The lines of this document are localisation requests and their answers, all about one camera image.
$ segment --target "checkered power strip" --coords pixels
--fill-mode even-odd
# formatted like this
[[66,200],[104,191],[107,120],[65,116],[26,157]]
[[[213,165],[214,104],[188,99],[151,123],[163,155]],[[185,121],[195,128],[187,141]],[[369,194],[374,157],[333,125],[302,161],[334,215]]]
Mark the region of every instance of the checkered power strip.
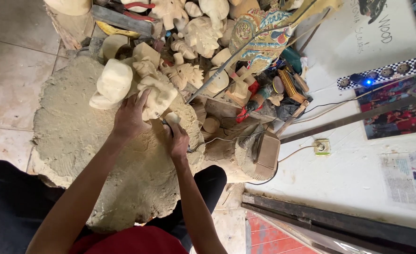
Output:
[[[416,75],[416,58],[390,64],[378,69],[358,73],[362,77],[373,80],[369,86],[380,84],[394,79]],[[337,79],[338,90],[356,89],[363,87],[361,84],[354,83],[350,80],[351,76]]]

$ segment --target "red pliers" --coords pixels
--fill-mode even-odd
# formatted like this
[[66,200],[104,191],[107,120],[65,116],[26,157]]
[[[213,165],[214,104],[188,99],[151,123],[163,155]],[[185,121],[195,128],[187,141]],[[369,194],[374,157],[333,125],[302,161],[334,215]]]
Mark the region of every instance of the red pliers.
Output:
[[125,4],[124,7],[126,8],[126,11],[124,11],[123,14],[135,20],[149,20],[151,22],[155,21],[155,19],[152,17],[142,16],[142,15],[133,15],[128,11],[129,8],[136,7],[136,6],[147,8],[147,9],[152,9],[155,7],[155,4],[145,4],[141,2]]

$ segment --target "wall socket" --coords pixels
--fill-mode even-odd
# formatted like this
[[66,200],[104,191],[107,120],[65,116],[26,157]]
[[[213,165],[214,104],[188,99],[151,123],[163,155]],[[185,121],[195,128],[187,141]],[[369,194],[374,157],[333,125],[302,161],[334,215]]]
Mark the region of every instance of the wall socket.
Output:
[[314,147],[315,155],[329,155],[330,154],[330,142],[328,139],[318,139],[312,144]]

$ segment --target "white wall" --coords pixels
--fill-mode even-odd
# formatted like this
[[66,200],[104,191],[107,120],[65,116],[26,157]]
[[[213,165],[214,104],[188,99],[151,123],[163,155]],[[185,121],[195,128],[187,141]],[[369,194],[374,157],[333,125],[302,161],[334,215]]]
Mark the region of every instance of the white wall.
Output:
[[[322,23],[305,49],[310,67],[309,94],[314,98],[308,109],[355,96],[353,90],[338,91],[336,79],[339,77],[416,57],[416,22],[409,0],[387,1],[388,6],[370,25],[369,17],[361,15],[354,22],[355,2],[358,1],[345,0],[342,9]],[[306,31],[322,16],[301,24],[297,33]],[[379,21],[385,16],[390,19],[387,22],[392,36],[389,43],[381,41],[383,32],[379,28],[384,23]],[[356,31],[363,33],[360,34],[362,42],[367,43],[363,51],[359,51]],[[305,38],[298,42],[299,47]],[[301,119],[312,118],[331,107],[318,107]],[[357,102],[348,102],[321,118],[291,125],[282,137],[359,112]],[[357,122],[283,144],[279,159],[324,138],[332,146],[330,156],[318,157],[312,149],[302,150],[280,163],[271,182],[260,186],[247,184],[246,188],[286,201],[416,228],[416,211],[386,203],[385,183],[379,168],[379,154],[415,152],[416,133],[368,141],[363,123]]]

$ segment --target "black pants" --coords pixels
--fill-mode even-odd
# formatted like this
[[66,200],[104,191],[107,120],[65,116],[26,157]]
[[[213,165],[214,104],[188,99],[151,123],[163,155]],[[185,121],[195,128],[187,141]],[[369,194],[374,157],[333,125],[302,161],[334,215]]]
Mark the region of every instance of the black pants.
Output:
[[[227,177],[222,168],[210,166],[194,176],[208,210],[216,207]],[[47,187],[37,176],[18,170],[0,160],[0,254],[24,254],[45,216],[64,193],[63,188]],[[159,227],[179,239],[189,251],[192,243],[184,225],[181,201],[171,215],[154,218],[146,226]],[[86,226],[78,239],[91,234]]]

